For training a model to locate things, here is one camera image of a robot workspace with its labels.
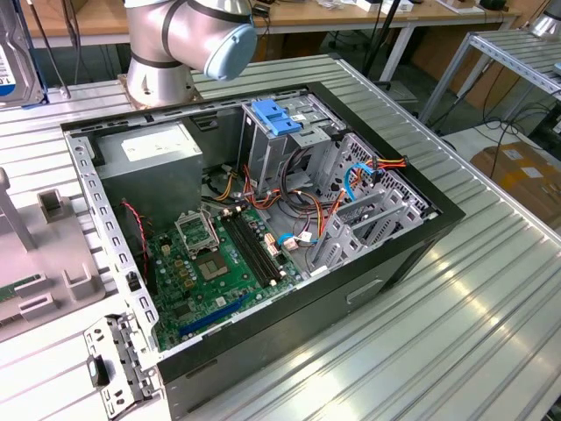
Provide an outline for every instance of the workbench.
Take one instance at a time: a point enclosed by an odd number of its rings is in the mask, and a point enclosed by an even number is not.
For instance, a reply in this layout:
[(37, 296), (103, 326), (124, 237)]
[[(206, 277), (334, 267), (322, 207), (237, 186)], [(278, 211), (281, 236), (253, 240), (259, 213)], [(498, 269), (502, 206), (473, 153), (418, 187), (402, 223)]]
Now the workbench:
[[(256, 63), (232, 82), (195, 75), (205, 98), (318, 81), (466, 213), (408, 278), (192, 414), (193, 420), (541, 419), (561, 393), (561, 238), (344, 61)], [(122, 113), (118, 82), (0, 111), (0, 165), (17, 207), (70, 196), (112, 294), (0, 344), (0, 413), (18, 421), (102, 420), (82, 331), (124, 311), (59, 124)], [(125, 421), (169, 419), (163, 400)]]
[[(25, 0), (20, 0), (25, 13), (25, 21), (33, 38), (33, 44), (43, 47), (39, 30), (32, 18), (31, 11)], [(70, 46), (67, 27), (60, 11), (59, 0), (42, 0), (36, 2), (36, 8), (44, 26), (51, 46)], [(327, 32), (350, 31), (354, 29), (372, 29), (376, 22), (377, 12), (366, 12), (357, 6), (347, 4), (342, 10), (328, 10), (320, 6), (316, 0), (305, 3), (271, 4), (271, 26), (269, 33), (294, 32)], [(121, 1), (88, 0), (77, 14), (82, 34), (82, 45), (122, 44), (129, 42), (126, 13)], [(474, 25), (501, 23), (501, 30), (510, 28), (520, 12), (511, 9), (507, 12), (485, 11), (484, 13), (459, 15), (445, 8), (435, 0), (425, 0), (416, 4), (409, 13), (398, 13), (390, 27), (399, 28), (400, 34), (387, 60), (387, 65), (380, 77), (381, 81), (390, 81), (400, 62), (405, 47), (409, 43), (413, 31), (417, 27), (441, 25)], [(379, 28), (385, 21), (380, 14)], [(255, 18), (258, 33), (266, 30), (263, 18)]]

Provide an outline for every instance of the blue pcie slot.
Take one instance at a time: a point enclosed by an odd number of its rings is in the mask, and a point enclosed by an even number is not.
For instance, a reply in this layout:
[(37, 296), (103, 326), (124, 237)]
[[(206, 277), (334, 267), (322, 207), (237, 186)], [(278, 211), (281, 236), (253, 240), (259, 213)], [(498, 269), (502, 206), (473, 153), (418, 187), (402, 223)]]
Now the blue pcie slot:
[(228, 316), (229, 314), (233, 313), (234, 311), (238, 311), (241, 308), (242, 303), (244, 302), (244, 300), (248, 296), (249, 296), (248, 294), (246, 294), (244, 296), (241, 296), (236, 301), (226, 305), (222, 309), (216, 310), (214, 313), (210, 313), (208, 316), (205, 316), (204, 318), (201, 318), (201, 319), (197, 320), (196, 322), (193, 322), (189, 325), (180, 327), (179, 336), (189, 335), (190, 333), (198, 331), (199, 329), (202, 329), (203, 327), (206, 327), (208, 325), (212, 325), (218, 319), (223, 318), (224, 316)]

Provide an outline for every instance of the aluminum table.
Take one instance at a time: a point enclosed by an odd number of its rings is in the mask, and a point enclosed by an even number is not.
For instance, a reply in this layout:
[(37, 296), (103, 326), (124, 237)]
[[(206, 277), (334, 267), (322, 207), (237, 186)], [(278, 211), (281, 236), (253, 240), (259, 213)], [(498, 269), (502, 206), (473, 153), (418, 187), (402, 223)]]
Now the aluminum table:
[[(251, 65), (237, 80), (195, 76), (207, 98), (323, 82), (467, 214), (408, 279), (190, 414), (194, 420), (540, 419), (561, 393), (561, 238), (344, 61)], [(0, 344), (0, 414), (98, 420), (82, 331), (121, 312), (58, 124), (128, 111), (116, 82), (65, 101), (0, 111), (0, 165), (16, 206), (56, 187), (71, 196), (113, 295)], [(169, 419), (150, 402), (126, 421)]]
[[(472, 47), (477, 48), (484, 55), (468, 76), (458, 96), (475, 83), (479, 73), (491, 60), (495, 60), (525, 79), (530, 88), (536, 86), (548, 94), (561, 97), (559, 95), (561, 76), (553, 71), (553, 66), (561, 62), (561, 40), (546, 41), (526, 30), (471, 32), (465, 36), (425, 105), (419, 120), (424, 123), (429, 120)], [(529, 89), (515, 107), (508, 111), (507, 116), (515, 112), (528, 93)]]

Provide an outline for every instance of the cardboard box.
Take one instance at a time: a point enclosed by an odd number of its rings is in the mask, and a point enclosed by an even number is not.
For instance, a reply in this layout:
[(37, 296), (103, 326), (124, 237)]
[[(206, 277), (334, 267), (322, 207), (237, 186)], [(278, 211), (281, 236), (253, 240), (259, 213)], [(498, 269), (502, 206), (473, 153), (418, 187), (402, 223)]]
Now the cardboard box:
[[(496, 146), (472, 158), (485, 175), (491, 174)], [(501, 146), (493, 181), (553, 229), (561, 226), (561, 172), (532, 146), (517, 142)]]

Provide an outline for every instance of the circuit board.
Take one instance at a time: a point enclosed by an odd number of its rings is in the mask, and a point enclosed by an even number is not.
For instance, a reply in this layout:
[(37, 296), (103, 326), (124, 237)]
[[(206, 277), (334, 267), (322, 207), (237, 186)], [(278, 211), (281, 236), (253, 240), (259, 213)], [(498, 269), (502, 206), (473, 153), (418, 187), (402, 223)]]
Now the circuit board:
[[(244, 210), (241, 217), (261, 234), (260, 237), (269, 233), (255, 210)], [(189, 258), (176, 229), (148, 240), (156, 263), (158, 294), (152, 294), (152, 298), (160, 315), (155, 332), (161, 351), (177, 346), (268, 297), (292, 289), (302, 280), (289, 256), (281, 252), (276, 258), (270, 257), (284, 273), (281, 281), (262, 287), (224, 228), (224, 221), (214, 217), (211, 223), (220, 245), (215, 251), (199, 253), (195, 260)], [(185, 230), (183, 227), (183, 234), (189, 238), (188, 227)], [(267, 250), (265, 241), (259, 243)]]
[(24, 285), (28, 282), (36, 281), (40, 278), (40, 275), (32, 275), (20, 281), (11, 283), (10, 285), (6, 285), (5, 287), (0, 288), (0, 303), (4, 301), (11, 300), (12, 298), (18, 296), (16, 292), (16, 288)]

